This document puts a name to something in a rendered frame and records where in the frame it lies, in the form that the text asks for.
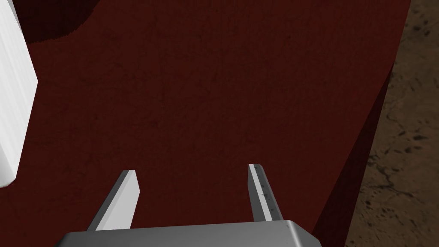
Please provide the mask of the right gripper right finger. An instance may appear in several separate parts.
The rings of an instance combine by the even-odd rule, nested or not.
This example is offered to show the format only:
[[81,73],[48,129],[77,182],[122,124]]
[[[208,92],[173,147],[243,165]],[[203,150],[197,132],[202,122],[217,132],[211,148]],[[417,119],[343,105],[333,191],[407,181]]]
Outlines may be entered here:
[[248,193],[255,222],[284,219],[260,164],[248,165]]

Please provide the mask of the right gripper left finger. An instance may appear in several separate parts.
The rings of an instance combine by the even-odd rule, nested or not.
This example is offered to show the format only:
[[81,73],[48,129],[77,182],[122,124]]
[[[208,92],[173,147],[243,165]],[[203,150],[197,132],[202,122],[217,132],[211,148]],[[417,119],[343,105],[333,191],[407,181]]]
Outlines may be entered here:
[[130,229],[139,194],[136,172],[122,171],[87,231]]

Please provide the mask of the dark red table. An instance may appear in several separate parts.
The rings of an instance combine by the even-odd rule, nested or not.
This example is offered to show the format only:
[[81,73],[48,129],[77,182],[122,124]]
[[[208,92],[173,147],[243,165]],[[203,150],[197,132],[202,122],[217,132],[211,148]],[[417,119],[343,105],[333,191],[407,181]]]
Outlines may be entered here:
[[13,0],[38,86],[0,247],[84,231],[125,169],[136,228],[285,219],[344,247],[411,0]]

